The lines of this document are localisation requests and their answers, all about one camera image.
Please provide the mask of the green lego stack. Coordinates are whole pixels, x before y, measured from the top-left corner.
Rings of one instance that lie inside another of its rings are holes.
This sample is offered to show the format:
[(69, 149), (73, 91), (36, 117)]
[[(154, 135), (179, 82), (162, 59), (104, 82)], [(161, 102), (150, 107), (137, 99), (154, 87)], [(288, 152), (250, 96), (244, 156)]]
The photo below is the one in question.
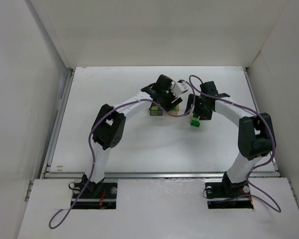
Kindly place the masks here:
[(200, 127), (200, 120), (198, 115), (193, 114), (190, 125), (193, 127)]

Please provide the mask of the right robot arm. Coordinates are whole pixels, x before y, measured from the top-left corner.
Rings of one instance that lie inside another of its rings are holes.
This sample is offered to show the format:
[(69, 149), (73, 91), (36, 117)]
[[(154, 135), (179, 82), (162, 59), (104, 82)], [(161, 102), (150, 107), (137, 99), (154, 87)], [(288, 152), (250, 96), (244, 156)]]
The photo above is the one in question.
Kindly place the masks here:
[(214, 82), (200, 85), (200, 95), (189, 94), (186, 108), (193, 109), (192, 126), (211, 120), (218, 113), (238, 127), (239, 153), (220, 182), (205, 184), (208, 199), (236, 198), (248, 193), (247, 179), (254, 166), (272, 152), (275, 136), (271, 117), (237, 105), (227, 93), (219, 93)]

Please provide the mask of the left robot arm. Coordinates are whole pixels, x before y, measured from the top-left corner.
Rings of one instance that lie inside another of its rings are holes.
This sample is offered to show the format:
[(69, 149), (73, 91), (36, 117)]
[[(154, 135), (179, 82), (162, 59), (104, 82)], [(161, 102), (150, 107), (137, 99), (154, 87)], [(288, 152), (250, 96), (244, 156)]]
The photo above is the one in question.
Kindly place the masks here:
[(125, 123), (152, 104), (168, 112), (182, 102), (181, 95), (188, 91), (183, 80), (174, 81), (160, 75), (156, 82), (143, 87), (135, 96), (115, 106), (104, 104), (93, 123), (89, 134), (92, 154), (90, 173), (82, 176), (83, 190), (96, 197), (102, 188), (105, 168), (111, 149), (123, 138)]

